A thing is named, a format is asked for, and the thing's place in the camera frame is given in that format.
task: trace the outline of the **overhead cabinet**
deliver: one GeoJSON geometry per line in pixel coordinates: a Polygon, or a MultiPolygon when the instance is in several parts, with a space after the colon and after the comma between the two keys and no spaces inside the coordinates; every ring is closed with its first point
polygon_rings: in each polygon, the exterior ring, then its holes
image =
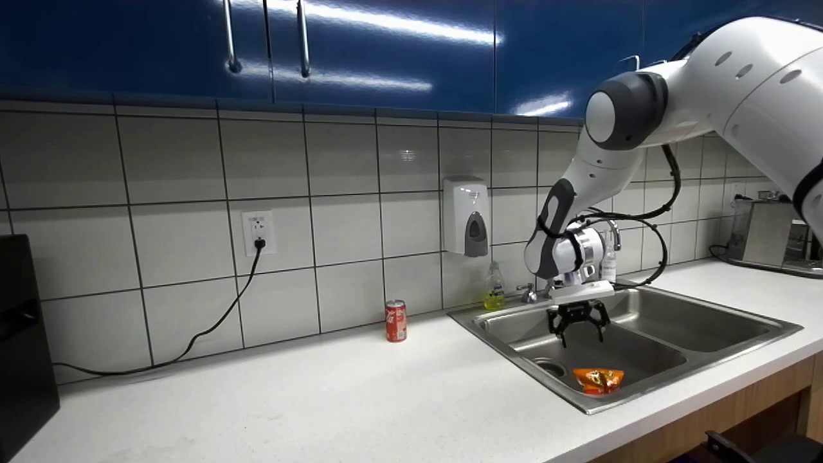
{"type": "Polygon", "coordinates": [[[13,0],[0,93],[80,100],[271,100],[263,0],[13,0]]]}
{"type": "Polygon", "coordinates": [[[271,0],[278,104],[493,111],[493,0],[271,0]]]}
{"type": "Polygon", "coordinates": [[[584,121],[613,73],[821,0],[9,0],[0,98],[584,121]]]}

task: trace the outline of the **black appliance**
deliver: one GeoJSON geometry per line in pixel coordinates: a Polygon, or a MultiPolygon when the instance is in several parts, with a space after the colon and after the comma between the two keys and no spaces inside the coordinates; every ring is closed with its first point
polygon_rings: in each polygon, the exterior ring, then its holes
{"type": "Polygon", "coordinates": [[[0,237],[0,459],[9,459],[58,408],[25,237],[0,237]]]}

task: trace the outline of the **white soap dispenser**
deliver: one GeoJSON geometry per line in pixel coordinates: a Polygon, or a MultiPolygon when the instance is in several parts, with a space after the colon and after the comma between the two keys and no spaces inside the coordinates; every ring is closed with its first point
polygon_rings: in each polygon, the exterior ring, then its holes
{"type": "Polygon", "coordinates": [[[488,255],[488,187],[475,176],[449,176],[443,184],[444,250],[463,256],[488,255]]]}

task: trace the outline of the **black cable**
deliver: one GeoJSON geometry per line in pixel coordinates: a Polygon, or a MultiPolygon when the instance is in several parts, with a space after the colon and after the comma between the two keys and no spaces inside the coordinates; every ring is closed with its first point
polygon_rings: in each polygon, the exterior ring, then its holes
{"type": "Polygon", "coordinates": [[[87,376],[101,376],[101,378],[108,378],[108,376],[136,376],[136,372],[146,372],[146,370],[159,370],[159,367],[168,367],[168,364],[175,364],[179,361],[200,337],[210,334],[214,329],[219,329],[229,314],[235,310],[235,306],[238,302],[238,297],[246,292],[246,288],[253,286],[254,275],[256,275],[256,261],[259,261],[259,251],[265,246],[265,239],[256,239],[254,242],[254,261],[253,261],[253,270],[249,270],[249,279],[242,286],[242,291],[235,295],[235,301],[229,302],[229,309],[202,332],[193,334],[184,343],[184,349],[172,358],[172,360],[164,360],[164,361],[154,361],[154,364],[146,364],[146,367],[134,367],[134,370],[92,370],[92,367],[80,367],[80,364],[72,364],[72,361],[51,361],[57,367],[70,367],[70,370],[80,370],[80,372],[87,372],[87,376]]]}
{"type": "Polygon", "coordinates": [[[660,149],[664,149],[664,153],[667,153],[669,175],[670,175],[670,179],[674,179],[670,197],[669,197],[664,206],[652,208],[652,211],[646,211],[646,214],[609,214],[609,211],[592,208],[592,214],[584,214],[584,216],[577,216],[577,217],[568,221],[568,223],[580,221],[580,226],[578,226],[577,230],[589,229],[589,226],[595,226],[595,223],[600,223],[600,221],[638,221],[638,223],[643,223],[646,229],[651,229],[651,230],[659,237],[659,242],[660,242],[660,261],[659,261],[659,266],[656,266],[646,279],[633,283],[633,286],[620,286],[620,288],[647,286],[647,283],[652,283],[659,275],[664,275],[664,270],[667,270],[667,264],[669,264],[667,239],[664,239],[664,234],[659,230],[656,223],[647,223],[647,217],[656,217],[656,216],[664,216],[667,211],[670,211],[670,206],[674,206],[674,199],[678,197],[678,189],[682,189],[682,172],[678,172],[678,162],[676,162],[670,145],[664,143],[660,149]]]}

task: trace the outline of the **wall socket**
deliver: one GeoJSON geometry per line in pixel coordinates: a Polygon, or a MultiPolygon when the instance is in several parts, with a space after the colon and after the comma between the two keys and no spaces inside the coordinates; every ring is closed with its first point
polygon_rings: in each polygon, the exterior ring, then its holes
{"type": "Polygon", "coordinates": [[[272,211],[245,211],[242,214],[242,237],[246,246],[246,256],[254,260],[254,242],[265,239],[259,256],[278,255],[274,242],[274,214],[272,211]]]}

